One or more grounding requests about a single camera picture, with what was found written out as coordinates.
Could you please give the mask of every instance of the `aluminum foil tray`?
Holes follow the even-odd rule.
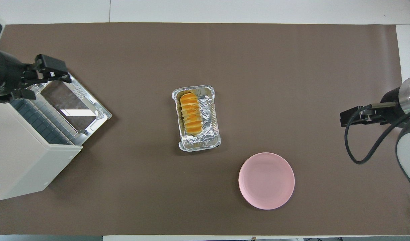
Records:
[[[81,146],[112,116],[72,75],[71,80],[32,85],[35,100],[10,103],[49,144]]]
[[[196,94],[199,102],[200,115],[202,116],[202,132],[197,135],[189,135],[184,128],[182,120],[181,104],[179,98],[186,93]],[[216,148],[221,144],[221,137],[218,131],[217,116],[215,114],[215,91],[210,85],[199,85],[179,88],[172,92],[172,98],[178,115],[179,136],[181,141],[179,148],[183,151],[201,151]]]

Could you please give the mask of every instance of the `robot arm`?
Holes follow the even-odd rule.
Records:
[[[349,127],[373,123],[390,124],[390,126],[375,142],[367,156],[362,160],[356,160],[350,152],[347,140]],[[340,124],[346,127],[344,135],[346,150],[356,164],[367,162],[391,130],[395,127],[403,128],[397,140],[396,155],[402,171],[410,181],[410,78],[400,87],[386,93],[380,103],[357,106],[340,113]]]
[[[0,18],[0,39],[5,23]],[[33,84],[58,80],[71,82],[64,61],[38,55],[33,64],[23,64],[14,56],[0,51],[0,102],[13,99],[35,99],[33,91],[27,88]]]

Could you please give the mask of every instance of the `brown tabletop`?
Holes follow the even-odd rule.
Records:
[[[10,25],[0,50],[70,72],[113,114],[42,192],[0,201],[0,234],[410,235],[410,185],[392,133],[364,165],[339,113],[401,84],[395,26],[205,23]],[[171,93],[216,90],[221,146],[178,147]],[[354,126],[365,155],[385,127]],[[273,152],[296,186],[263,211],[243,162]]]

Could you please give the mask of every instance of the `pink plate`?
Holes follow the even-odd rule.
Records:
[[[262,152],[248,158],[239,172],[243,197],[259,209],[284,205],[294,191],[294,173],[286,160],[277,154]]]

